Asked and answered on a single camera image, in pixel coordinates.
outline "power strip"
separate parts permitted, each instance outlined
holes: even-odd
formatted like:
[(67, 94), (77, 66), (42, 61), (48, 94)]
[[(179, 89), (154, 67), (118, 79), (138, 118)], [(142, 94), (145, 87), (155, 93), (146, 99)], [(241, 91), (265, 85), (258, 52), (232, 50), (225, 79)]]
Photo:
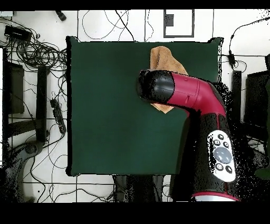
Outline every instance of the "power strip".
[(65, 134), (66, 133), (66, 126), (64, 123), (64, 119), (62, 116), (62, 112), (59, 106), (59, 103), (56, 99), (52, 99), (50, 100), (51, 106), (53, 108), (53, 116), (56, 119), (56, 122), (58, 124), (59, 127), (59, 131), (61, 134)]

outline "black button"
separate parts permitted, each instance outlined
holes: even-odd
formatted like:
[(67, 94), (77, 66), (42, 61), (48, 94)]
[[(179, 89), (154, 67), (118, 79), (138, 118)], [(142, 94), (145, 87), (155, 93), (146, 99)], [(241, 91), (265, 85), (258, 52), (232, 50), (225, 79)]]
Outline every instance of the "black button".
[(220, 141), (219, 140), (214, 140), (214, 145), (219, 146), (220, 145)]
[(225, 167), (225, 170), (226, 170), (228, 173), (232, 173), (232, 172), (233, 172), (233, 170), (232, 170), (232, 168), (231, 168), (230, 166), (226, 166), (226, 167)]
[(227, 142), (223, 142), (224, 147), (229, 148), (229, 144)]
[(222, 171), (224, 168), (223, 168), (223, 166), (220, 164), (220, 163), (217, 163), (216, 165), (215, 165), (215, 167), (216, 167), (216, 169), (218, 170), (218, 171)]
[(217, 137), (218, 137), (220, 140), (223, 140), (223, 139), (224, 139), (223, 135), (221, 135), (221, 134), (219, 134)]

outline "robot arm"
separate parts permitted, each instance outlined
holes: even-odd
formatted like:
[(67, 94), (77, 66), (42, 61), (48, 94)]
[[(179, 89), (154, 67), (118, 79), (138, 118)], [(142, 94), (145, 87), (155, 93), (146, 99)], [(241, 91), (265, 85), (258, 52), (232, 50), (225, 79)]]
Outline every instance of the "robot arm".
[[(186, 144), (177, 191), (189, 189), (189, 198), (197, 201), (237, 201), (236, 167), (233, 144), (230, 140), (226, 108), (215, 87), (207, 81), (170, 71), (143, 70), (137, 82), (141, 99), (179, 107), (190, 114), (198, 114), (193, 148)], [(194, 130), (189, 131), (191, 139)], [(192, 158), (185, 151), (193, 150)], [(180, 198), (186, 200), (187, 192)]]

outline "green table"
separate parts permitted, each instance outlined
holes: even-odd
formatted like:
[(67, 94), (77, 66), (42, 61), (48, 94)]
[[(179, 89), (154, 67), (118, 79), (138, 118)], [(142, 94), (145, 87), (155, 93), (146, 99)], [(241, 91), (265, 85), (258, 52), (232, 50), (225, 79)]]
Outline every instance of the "green table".
[(150, 50), (163, 45), (190, 76), (217, 81), (222, 42), (78, 42), (67, 37), (72, 91), (67, 172), (175, 174), (187, 115), (178, 108), (164, 114), (141, 101), (136, 79), (150, 66)]

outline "black border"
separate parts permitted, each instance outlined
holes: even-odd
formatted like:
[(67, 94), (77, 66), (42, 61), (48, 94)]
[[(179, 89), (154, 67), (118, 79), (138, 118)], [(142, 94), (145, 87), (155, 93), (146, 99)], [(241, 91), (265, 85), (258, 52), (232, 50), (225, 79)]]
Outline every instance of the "black border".
[(195, 29), (195, 10), (192, 10), (192, 33), (191, 35), (166, 35), (166, 22), (165, 22), (165, 17), (166, 17), (166, 10), (163, 11), (163, 38), (194, 38), (194, 29)]

